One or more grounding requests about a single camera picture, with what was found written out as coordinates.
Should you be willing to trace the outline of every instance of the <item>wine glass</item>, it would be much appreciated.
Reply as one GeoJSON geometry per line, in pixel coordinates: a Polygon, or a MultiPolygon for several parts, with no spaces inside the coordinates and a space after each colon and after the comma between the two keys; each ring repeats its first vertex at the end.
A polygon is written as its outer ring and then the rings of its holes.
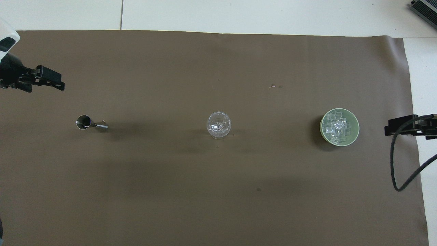
{"type": "Polygon", "coordinates": [[[231,130],[231,119],[223,112],[214,112],[208,119],[207,129],[213,138],[223,138],[231,130]]]}

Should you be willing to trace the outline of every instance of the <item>brown table mat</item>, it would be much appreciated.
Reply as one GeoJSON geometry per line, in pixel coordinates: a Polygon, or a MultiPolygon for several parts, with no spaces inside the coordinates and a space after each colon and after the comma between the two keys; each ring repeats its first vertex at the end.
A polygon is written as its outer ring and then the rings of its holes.
{"type": "MultiPolygon", "coordinates": [[[[420,178],[393,189],[384,136],[413,112],[402,39],[19,34],[12,53],[66,89],[0,91],[5,246],[428,245],[420,178]],[[319,133],[336,107],[360,122],[348,147],[319,133]],[[110,132],[77,129],[82,114],[110,132]]],[[[400,183],[415,138],[395,150],[400,183]]]]}

